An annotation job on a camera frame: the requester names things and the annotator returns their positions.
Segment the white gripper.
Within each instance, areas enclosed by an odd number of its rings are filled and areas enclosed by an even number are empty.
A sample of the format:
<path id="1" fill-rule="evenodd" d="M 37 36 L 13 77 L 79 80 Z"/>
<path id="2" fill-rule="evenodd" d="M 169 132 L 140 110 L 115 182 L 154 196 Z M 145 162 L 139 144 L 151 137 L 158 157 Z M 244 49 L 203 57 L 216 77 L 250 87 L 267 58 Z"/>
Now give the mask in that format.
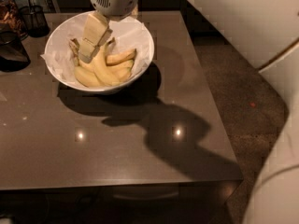
<path id="1" fill-rule="evenodd" d="M 111 37 L 112 30 L 106 17 L 125 18 L 133 12 L 137 3 L 138 0 L 91 0 L 98 12 L 91 12 L 84 25 L 78 50 L 78 56 L 83 62 L 90 63 L 99 48 Z"/>

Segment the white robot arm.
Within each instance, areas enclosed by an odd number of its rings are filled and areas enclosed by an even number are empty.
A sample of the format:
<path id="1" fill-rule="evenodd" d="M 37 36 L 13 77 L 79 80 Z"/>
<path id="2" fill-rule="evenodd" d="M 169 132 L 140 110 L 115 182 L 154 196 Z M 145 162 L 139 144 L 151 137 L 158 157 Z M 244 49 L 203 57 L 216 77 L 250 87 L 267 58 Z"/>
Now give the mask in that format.
<path id="1" fill-rule="evenodd" d="M 246 182 L 208 224 L 298 224 L 299 0 L 139 0 L 141 9 L 193 6 L 236 50 L 245 65 L 207 63 L 221 113 L 236 127 L 238 98 L 274 96 L 283 105 L 273 142 L 234 148 Z"/>

